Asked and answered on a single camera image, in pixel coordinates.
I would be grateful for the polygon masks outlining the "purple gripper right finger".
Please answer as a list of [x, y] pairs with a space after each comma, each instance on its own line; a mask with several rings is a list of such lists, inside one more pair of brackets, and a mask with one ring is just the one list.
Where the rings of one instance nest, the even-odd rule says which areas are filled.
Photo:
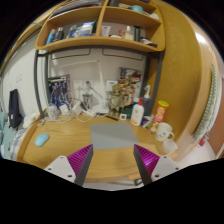
[[133, 154], [144, 185], [180, 170], [176, 163], [167, 155], [158, 156], [137, 144], [134, 145]]

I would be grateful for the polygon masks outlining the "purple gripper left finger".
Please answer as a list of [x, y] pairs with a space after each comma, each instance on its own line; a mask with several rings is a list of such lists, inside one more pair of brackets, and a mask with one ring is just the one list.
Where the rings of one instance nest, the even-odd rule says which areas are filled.
[[50, 163], [45, 171], [82, 186], [93, 156], [93, 145], [72, 153], [69, 156], [60, 155]]

